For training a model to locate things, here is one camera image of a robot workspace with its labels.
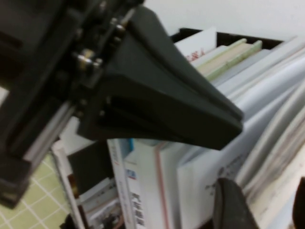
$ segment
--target bookshelf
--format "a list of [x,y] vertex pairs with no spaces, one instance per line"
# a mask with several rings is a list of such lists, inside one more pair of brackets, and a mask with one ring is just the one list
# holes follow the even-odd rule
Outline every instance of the bookshelf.
[[[201,30],[196,30],[196,29],[190,29],[190,28],[180,28],[178,33],[174,34],[171,36],[171,39],[173,42],[178,42],[180,40],[183,40],[189,36],[192,36]],[[231,34],[231,33],[224,33],[224,32],[218,32],[217,33],[217,46],[220,45],[229,45],[232,44],[241,38],[246,38],[247,43],[255,43],[258,40],[261,40],[263,42],[263,49],[272,49],[282,43],[283,41],[281,40],[273,40],[273,39],[267,39],[267,38],[261,38],[261,37],[252,37],[252,36],[245,36],[245,35],[239,35],[239,34]],[[76,138],[77,136],[72,135],[71,139],[68,139],[70,136],[66,136],[65,139],[63,140],[63,143],[65,144],[65,140],[69,142],[73,142],[73,138]],[[200,229],[213,229],[213,223],[210,220],[207,222],[205,225],[203,225]]]

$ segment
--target bolt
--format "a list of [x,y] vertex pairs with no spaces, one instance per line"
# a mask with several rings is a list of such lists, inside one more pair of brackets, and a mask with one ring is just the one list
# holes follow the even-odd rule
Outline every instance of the bolt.
[[98,69],[101,66],[102,63],[103,63],[103,60],[101,58],[97,58],[95,60],[95,62],[93,63],[93,66],[94,66],[95,69]]
[[105,116],[105,111],[100,111],[100,116]]
[[83,29],[79,28],[78,30],[76,30],[76,40],[80,40],[82,38],[83,35]]
[[84,113],[82,111],[76,112],[76,117],[81,118],[83,117]]
[[85,105],[87,105],[87,100],[81,99],[80,103],[81,103],[81,105],[85,106]]

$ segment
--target blurry black object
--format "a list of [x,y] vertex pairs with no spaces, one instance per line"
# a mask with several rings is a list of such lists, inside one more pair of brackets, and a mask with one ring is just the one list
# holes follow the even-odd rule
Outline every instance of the blurry black object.
[[295,195],[292,219],[295,229],[305,228],[305,177],[302,177]]
[[218,179],[213,211],[214,229],[259,229],[241,188],[232,180]]
[[[18,203],[71,115],[80,119],[78,134],[91,140],[151,138],[221,149],[241,132],[242,112],[181,56],[141,3],[0,3],[24,10],[15,31],[0,24],[1,54],[21,66],[16,79],[7,69],[0,73],[10,89],[0,108],[3,205]],[[22,33],[30,18],[40,31],[27,33],[33,38]]]
[[60,225],[61,229],[77,229],[74,225],[71,215],[67,215],[65,222]]

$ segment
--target book spine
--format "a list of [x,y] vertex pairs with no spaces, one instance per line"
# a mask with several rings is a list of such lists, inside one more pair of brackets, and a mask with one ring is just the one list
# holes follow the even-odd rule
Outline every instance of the book spine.
[[249,49],[245,52],[237,55],[236,57],[232,58],[229,61],[226,61],[223,65],[218,67],[217,69],[211,71],[210,73],[206,74],[206,79],[208,81],[215,80],[219,75],[227,71],[228,69],[232,68],[234,65],[240,63],[244,59],[248,58],[249,56],[253,55],[254,53],[258,52],[262,49],[262,41],[255,42]]
[[127,175],[127,183],[130,192],[130,197],[132,200],[132,211],[135,219],[135,224],[137,229],[146,229],[147,224],[144,217],[143,211],[143,198],[141,195],[140,182],[138,180],[138,169],[137,165],[125,161],[125,169]]
[[120,139],[109,139],[107,140],[107,143],[119,192],[119,199],[122,206],[125,227],[126,229],[134,229],[135,222],[133,219],[131,200],[128,192]]
[[56,173],[60,179],[66,200],[70,206],[72,220],[76,225],[76,228],[85,229],[84,222],[81,218],[81,213],[79,212],[77,200],[74,197],[72,187],[69,183],[69,177],[71,177],[72,171],[61,140],[57,141],[52,146],[51,155],[53,157]]

